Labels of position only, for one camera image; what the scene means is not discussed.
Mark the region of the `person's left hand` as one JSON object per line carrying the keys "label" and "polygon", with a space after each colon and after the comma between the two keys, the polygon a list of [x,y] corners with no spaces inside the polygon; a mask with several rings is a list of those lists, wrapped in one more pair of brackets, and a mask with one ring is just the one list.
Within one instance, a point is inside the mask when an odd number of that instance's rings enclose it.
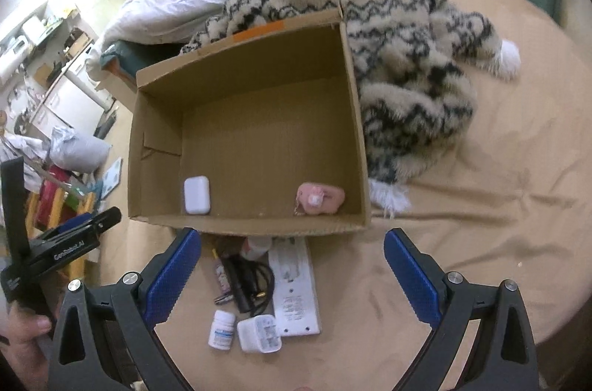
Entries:
{"label": "person's left hand", "polygon": [[37,339],[52,330],[51,320],[22,307],[11,305],[6,332],[9,344],[1,344],[1,353],[26,390],[46,390],[48,385],[48,361]]}

